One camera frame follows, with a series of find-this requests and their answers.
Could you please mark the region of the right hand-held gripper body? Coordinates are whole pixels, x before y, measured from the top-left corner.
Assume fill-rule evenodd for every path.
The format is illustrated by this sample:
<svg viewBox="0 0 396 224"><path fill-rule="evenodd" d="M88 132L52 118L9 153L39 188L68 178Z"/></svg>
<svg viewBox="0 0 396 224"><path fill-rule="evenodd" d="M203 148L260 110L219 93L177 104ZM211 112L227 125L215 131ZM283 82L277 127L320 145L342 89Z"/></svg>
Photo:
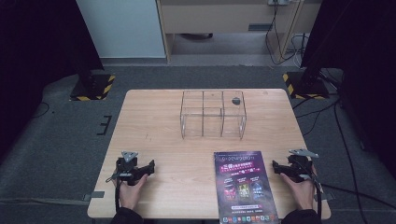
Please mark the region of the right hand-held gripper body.
<svg viewBox="0 0 396 224"><path fill-rule="evenodd" d="M318 153L309 151L306 148L290 149L289 153L288 161L291 164L291 168L295 171L295 179L298 181L311 179L314 176L312 159L318 158Z"/></svg>

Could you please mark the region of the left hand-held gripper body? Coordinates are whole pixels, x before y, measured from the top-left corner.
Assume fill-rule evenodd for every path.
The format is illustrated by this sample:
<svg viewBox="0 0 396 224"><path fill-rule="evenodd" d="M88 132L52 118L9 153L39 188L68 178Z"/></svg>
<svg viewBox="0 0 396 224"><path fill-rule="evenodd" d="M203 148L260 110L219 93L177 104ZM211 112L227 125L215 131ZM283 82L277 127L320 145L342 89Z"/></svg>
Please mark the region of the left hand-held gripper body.
<svg viewBox="0 0 396 224"><path fill-rule="evenodd" d="M148 167L137 167L137 152L122 151L121 157L116 161L116 170L106 182L110 180L126 181L129 186L134 186L143 175L148 172Z"/></svg>

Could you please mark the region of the person's right hand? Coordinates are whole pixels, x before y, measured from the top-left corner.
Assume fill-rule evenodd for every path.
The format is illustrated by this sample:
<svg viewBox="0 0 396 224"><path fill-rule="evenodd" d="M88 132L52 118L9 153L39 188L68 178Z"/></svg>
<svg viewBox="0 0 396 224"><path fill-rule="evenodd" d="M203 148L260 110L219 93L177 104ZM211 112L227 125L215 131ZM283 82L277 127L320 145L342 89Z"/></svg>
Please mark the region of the person's right hand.
<svg viewBox="0 0 396 224"><path fill-rule="evenodd" d="M289 187L291 195L296 202L298 210L313 209L313 201L315 194L315 186L311 179L306 179L303 182L294 182L287 175L280 174L282 180Z"/></svg>

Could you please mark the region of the person's left hand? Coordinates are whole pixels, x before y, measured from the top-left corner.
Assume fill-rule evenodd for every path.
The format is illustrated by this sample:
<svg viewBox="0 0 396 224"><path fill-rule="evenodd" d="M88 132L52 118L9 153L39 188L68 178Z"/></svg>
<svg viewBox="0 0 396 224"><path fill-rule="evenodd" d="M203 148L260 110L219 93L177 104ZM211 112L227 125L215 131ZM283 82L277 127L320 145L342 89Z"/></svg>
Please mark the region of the person's left hand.
<svg viewBox="0 0 396 224"><path fill-rule="evenodd" d="M137 207L141 190L146 184L148 177L148 175L143 175L134 186L130 186L127 182L113 180L113 184L119 192L118 202L120 207L125 207L131 210L134 210Z"/></svg>

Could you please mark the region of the purple printed booklet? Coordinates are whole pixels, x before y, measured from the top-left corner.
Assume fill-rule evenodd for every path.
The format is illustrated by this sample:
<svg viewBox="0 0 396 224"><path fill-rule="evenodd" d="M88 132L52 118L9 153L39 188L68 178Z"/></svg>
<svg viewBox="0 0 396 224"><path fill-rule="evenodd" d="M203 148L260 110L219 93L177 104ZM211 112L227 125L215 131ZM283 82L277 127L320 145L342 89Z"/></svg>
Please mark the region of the purple printed booklet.
<svg viewBox="0 0 396 224"><path fill-rule="evenodd" d="M220 224L279 224L260 151L215 152Z"/></svg>

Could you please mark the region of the clear acrylic organizer box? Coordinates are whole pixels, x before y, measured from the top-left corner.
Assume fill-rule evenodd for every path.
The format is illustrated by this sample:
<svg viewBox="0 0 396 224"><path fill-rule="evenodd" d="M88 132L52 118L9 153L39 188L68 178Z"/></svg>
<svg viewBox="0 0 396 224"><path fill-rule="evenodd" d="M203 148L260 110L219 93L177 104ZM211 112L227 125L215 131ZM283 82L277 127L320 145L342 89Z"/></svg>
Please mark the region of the clear acrylic organizer box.
<svg viewBox="0 0 396 224"><path fill-rule="evenodd" d="M238 97L240 105L232 99ZM180 130L186 137L236 137L242 139L247 124L245 97L242 91L183 91Z"/></svg>

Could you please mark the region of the black yellow striped stand base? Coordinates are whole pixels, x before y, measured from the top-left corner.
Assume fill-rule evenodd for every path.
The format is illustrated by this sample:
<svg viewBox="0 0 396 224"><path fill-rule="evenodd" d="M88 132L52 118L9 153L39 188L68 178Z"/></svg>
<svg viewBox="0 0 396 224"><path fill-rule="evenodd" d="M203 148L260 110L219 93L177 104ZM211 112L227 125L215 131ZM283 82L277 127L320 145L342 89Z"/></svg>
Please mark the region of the black yellow striped stand base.
<svg viewBox="0 0 396 224"><path fill-rule="evenodd" d="M329 92L320 78L310 77L304 72L288 72L282 77L292 99L326 99L329 97Z"/></svg>
<svg viewBox="0 0 396 224"><path fill-rule="evenodd" d="M88 80L78 79L70 93L71 101L90 101L106 99L115 77L112 75L92 75Z"/></svg>

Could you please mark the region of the black curtain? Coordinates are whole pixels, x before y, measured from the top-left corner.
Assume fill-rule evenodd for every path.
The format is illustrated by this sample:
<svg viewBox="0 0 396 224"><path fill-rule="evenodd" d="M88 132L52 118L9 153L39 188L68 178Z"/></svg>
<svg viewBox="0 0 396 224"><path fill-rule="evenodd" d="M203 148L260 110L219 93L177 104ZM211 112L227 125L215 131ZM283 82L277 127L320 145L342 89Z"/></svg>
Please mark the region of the black curtain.
<svg viewBox="0 0 396 224"><path fill-rule="evenodd" d="M305 74L344 73L340 94L363 147L396 177L396 0L323 0Z"/></svg>
<svg viewBox="0 0 396 224"><path fill-rule="evenodd" d="M102 67L77 0L0 0L0 160L47 85Z"/></svg>

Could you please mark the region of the white cabinet panel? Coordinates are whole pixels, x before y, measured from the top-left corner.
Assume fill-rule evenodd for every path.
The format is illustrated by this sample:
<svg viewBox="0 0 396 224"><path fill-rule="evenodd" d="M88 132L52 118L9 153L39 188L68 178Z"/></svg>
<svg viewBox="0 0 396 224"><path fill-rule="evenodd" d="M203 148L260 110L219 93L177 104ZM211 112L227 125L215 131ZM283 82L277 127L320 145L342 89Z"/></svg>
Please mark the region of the white cabinet panel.
<svg viewBox="0 0 396 224"><path fill-rule="evenodd" d="M164 58L156 0L77 0L101 58Z"/></svg>

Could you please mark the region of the light wooden desk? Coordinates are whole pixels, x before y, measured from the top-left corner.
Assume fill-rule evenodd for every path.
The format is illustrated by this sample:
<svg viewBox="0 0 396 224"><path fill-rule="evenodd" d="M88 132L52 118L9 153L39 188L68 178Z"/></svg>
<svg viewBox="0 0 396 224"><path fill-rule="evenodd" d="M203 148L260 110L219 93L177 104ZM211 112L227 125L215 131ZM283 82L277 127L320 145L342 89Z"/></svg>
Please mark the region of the light wooden desk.
<svg viewBox="0 0 396 224"><path fill-rule="evenodd" d="M297 34L311 32L323 0L156 0L165 53L176 34L265 32L278 63Z"/></svg>

